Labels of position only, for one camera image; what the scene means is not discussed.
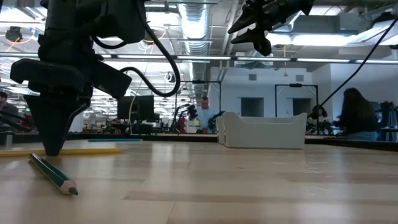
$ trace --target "long hair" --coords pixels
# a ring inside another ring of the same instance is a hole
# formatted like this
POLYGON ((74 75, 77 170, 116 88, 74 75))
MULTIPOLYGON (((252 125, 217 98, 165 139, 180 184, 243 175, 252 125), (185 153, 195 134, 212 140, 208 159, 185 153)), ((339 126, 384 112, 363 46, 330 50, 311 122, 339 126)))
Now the long hair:
POLYGON ((348 88, 344 91, 340 119, 350 119, 351 117, 356 117, 359 120, 375 118, 372 104, 355 88, 348 88))
MULTIPOLYGON (((326 112, 326 110, 321 106, 321 107, 319 107, 319 105, 316 105, 316 106, 314 106, 313 108, 312 108, 312 111, 315 111, 315 110, 322 110, 322 116, 324 117, 324 118, 326 118, 327 116, 328 116, 328 113, 326 112)), ((312 113, 311 114, 311 118, 312 119, 317 119, 319 117, 319 115, 318 115, 318 112, 316 111, 316 112, 314 112, 314 113, 312 113)))

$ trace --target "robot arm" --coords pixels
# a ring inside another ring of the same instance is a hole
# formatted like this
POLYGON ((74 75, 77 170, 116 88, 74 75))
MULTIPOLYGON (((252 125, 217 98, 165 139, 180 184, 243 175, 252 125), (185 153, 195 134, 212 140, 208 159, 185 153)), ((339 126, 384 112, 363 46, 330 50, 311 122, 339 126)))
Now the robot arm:
POLYGON ((19 60, 10 77, 18 83, 29 81, 28 88, 40 93, 24 98, 47 155, 59 154, 73 118, 90 106, 94 87, 115 99, 124 96, 131 83, 124 72, 135 71, 160 96, 172 96, 179 89, 179 70, 148 26, 144 0, 43 0, 41 5, 47 8, 47 20, 44 35, 39 36, 40 61, 19 60), (93 41, 109 49, 139 42, 145 30, 174 70, 175 87, 169 93, 156 90, 136 68, 119 71, 103 63, 93 50, 93 41), (112 36, 123 42, 108 46, 97 38, 112 36))
POLYGON ((256 28, 248 29, 231 43, 251 42, 255 50, 266 57, 271 53, 271 43, 266 39, 264 31, 272 31, 275 25, 285 23, 288 17, 299 11, 309 15, 313 2, 314 0, 247 0, 242 8, 241 17, 228 33, 232 34, 251 24, 256 24, 256 28))

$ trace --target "table surface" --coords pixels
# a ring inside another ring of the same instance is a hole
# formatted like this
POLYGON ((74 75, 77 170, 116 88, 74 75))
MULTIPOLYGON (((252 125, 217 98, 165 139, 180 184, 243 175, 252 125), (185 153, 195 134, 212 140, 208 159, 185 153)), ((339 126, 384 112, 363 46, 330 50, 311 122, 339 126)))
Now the table surface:
MULTIPOLYGON (((0 159, 1 223, 397 223, 396 152, 306 145, 68 141, 121 154, 49 161, 77 182, 61 195, 28 158, 0 159)), ((37 149, 40 143, 16 144, 37 149)))

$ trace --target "black metal bar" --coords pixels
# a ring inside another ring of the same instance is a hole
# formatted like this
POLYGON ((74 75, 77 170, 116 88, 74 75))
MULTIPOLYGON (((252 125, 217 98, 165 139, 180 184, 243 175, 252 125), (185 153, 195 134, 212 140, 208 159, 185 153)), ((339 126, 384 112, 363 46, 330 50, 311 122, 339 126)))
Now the black metal bar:
MULTIPOLYGON (((277 85, 277 86, 291 86, 291 85, 294 85, 295 83, 293 83, 293 84, 275 84, 275 85, 277 85)), ((300 86, 312 86, 312 87, 315 87, 315 86, 318 86, 318 85, 304 85, 304 84, 300 84, 300 86)))
POLYGON ((276 89, 279 85, 275 84, 275 117, 278 117, 278 102, 277 102, 277 95, 276 95, 276 89))
POLYGON ((219 109, 218 109, 218 112, 221 112, 221 82, 218 82, 218 84, 219 84, 219 86, 220 86, 220 88, 219 88, 219 94, 218 94, 218 101, 219 101, 219 103, 218 103, 218 106, 220 107, 219 109))
MULTIPOLYGON (((206 84, 206 83, 219 83, 219 81, 202 81, 202 80, 200 80, 200 81, 203 82, 203 84, 206 84)), ((194 83, 195 80, 194 81, 181 81, 181 82, 182 83, 194 83)))
MULTIPOLYGON (((317 106, 319 105, 319 99, 318 99, 318 85, 314 85, 315 87, 315 94, 316 94, 316 98, 317 98, 317 106)), ((318 129, 318 134, 319 134, 319 114, 317 116, 317 129, 318 129)))
POLYGON ((174 110, 175 110, 175 114, 174 114, 174 121, 175 121, 175 124, 174 124, 174 132, 177 132, 177 135, 179 136, 180 135, 180 133, 177 131, 177 120, 176 120, 176 115, 177 115, 177 93, 175 94, 175 104, 174 104, 174 110))

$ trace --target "fluorescent light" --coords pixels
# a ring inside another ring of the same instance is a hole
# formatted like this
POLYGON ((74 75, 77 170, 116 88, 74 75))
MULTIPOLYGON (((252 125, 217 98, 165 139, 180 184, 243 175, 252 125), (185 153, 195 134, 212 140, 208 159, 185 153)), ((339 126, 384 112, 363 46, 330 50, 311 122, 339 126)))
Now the fluorescent light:
POLYGON ((118 58, 129 59, 166 59, 163 55, 118 55, 118 58))
POLYGON ((293 45, 302 46, 344 46, 352 37, 333 34, 302 34, 296 35, 293 40, 293 45))
POLYGON ((231 60, 231 57, 214 57, 214 56, 177 56, 181 60, 231 60))
MULTIPOLYGON (((363 63, 363 60, 356 60, 355 63, 363 63)), ((398 65, 398 60, 367 60, 366 63, 398 65)))
POLYGON ((177 39, 177 42, 186 42, 186 43, 213 43, 212 40, 202 40, 202 39, 177 39))
POLYGON ((268 34, 266 38, 271 42, 271 45, 289 45, 292 43, 290 35, 287 34, 268 34))
POLYGON ((236 60, 240 61, 256 61, 256 62, 289 62, 290 58, 276 58, 276 57, 238 57, 236 60))
MULTIPOLYGON (((165 4, 146 4, 145 7, 164 7, 165 4)), ((169 8, 176 9, 176 5, 169 5, 169 8)))
POLYGON ((379 27, 373 27, 372 29, 368 29, 367 31, 364 31, 354 37, 353 40, 350 40, 347 44, 357 44, 360 42, 365 42, 372 37, 379 35, 383 33, 389 26, 379 26, 379 27))
POLYGON ((39 57, 37 53, 0 53, 0 57, 39 57))
POLYGON ((298 62, 348 63, 348 59, 298 58, 298 62))

